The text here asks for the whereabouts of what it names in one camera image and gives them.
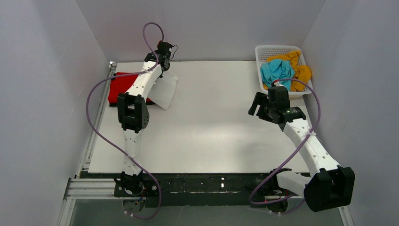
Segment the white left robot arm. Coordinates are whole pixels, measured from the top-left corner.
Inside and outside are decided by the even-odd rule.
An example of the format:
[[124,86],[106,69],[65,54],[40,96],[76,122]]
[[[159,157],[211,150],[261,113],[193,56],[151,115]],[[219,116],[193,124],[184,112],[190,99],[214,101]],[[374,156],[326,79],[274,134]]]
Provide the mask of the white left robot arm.
[[146,105],[147,97],[156,80],[170,68],[171,50],[174,46],[168,42],[159,41],[154,53],[147,54],[144,59],[141,74],[126,92],[117,96],[118,120],[123,129],[124,166],[122,172],[137,176],[142,169],[131,160],[141,152],[142,130],[149,124],[149,111]]

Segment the white t shirt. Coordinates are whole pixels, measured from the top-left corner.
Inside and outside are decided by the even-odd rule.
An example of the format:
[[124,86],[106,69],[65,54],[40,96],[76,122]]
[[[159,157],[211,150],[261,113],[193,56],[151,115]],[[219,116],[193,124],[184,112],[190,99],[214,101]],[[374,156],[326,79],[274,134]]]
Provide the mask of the white t shirt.
[[158,78],[152,86],[148,98],[163,110],[167,111],[172,104],[178,77],[175,75]]

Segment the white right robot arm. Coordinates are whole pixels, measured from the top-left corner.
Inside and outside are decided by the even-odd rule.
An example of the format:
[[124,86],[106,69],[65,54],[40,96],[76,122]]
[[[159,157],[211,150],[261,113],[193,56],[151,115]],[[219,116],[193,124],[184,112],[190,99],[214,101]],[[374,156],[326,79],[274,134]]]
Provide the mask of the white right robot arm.
[[[268,93],[257,92],[248,111],[259,119],[277,124],[295,145],[294,152],[274,169],[249,196],[253,196],[267,182],[273,180],[278,187],[302,197],[313,212],[329,210],[351,203],[355,173],[351,167],[341,166],[323,147],[300,107],[290,105],[288,90],[284,86],[269,88]],[[283,167],[299,153],[309,170],[309,177]]]

